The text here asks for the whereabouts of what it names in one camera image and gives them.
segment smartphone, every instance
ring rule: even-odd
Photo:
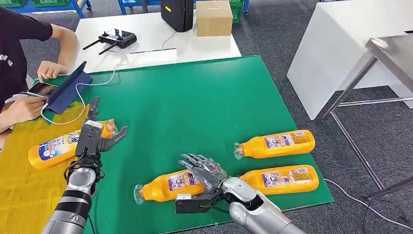
[[[33,87],[31,87],[27,92],[29,94],[39,97],[48,97],[56,88],[56,85],[38,82]]]

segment green mat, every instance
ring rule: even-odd
[[[92,74],[93,83],[111,75]],[[182,153],[212,157],[232,176],[309,164],[319,174],[316,190],[271,195],[270,200],[282,210],[334,201],[310,154],[235,159],[234,142],[297,129],[259,56],[123,70],[110,86],[87,87],[83,93],[85,99],[93,95],[101,97],[98,120],[115,118],[118,128],[129,125],[127,137],[102,154],[106,177],[91,209],[100,234],[170,233],[230,221],[215,210],[176,214],[173,201],[134,202],[136,183],[184,169],[177,163]],[[218,206],[228,208],[224,202]],[[86,233],[91,233],[89,224]]]

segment orange detergent bottle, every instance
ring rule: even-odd
[[[114,119],[99,121],[103,124],[102,137],[111,137],[117,133]],[[58,164],[75,155],[80,130],[65,134],[35,145],[29,150],[29,162],[37,169],[44,169]]]
[[[267,158],[285,155],[305,154],[314,149],[316,142],[308,130],[256,136],[239,144],[235,143],[234,155],[242,157]]]
[[[204,186],[189,170],[160,175],[151,183],[137,184],[133,190],[136,203],[142,204],[148,200],[169,201],[176,198],[178,194],[201,194]]]
[[[310,165],[253,170],[240,176],[240,179],[264,195],[308,192],[319,186],[317,172]],[[136,203],[142,204],[147,200],[169,201],[178,194],[197,195],[203,192],[203,185],[189,170],[183,170],[161,175],[149,184],[136,185],[133,196]]]
[[[264,195],[309,192],[319,186],[317,172],[310,165],[253,170],[240,179]]]

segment robotic hand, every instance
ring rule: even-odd
[[[64,172],[67,187],[59,203],[51,214],[42,234],[82,234],[92,206],[92,195],[101,175],[100,153],[108,151],[126,136],[128,127],[124,126],[112,138],[102,138],[103,125],[95,122],[98,113],[95,109],[99,97],[93,98],[88,117],[82,124],[75,155],[78,159]]]
[[[260,191],[238,177],[227,178],[226,171],[213,159],[193,154],[182,156],[187,161],[179,163],[204,185],[205,193],[190,199],[188,195],[178,196],[177,213],[203,213],[225,199],[231,218],[252,234],[305,234]]]

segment black speaker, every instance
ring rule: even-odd
[[[193,0],[161,0],[161,17],[177,32],[193,25]]]

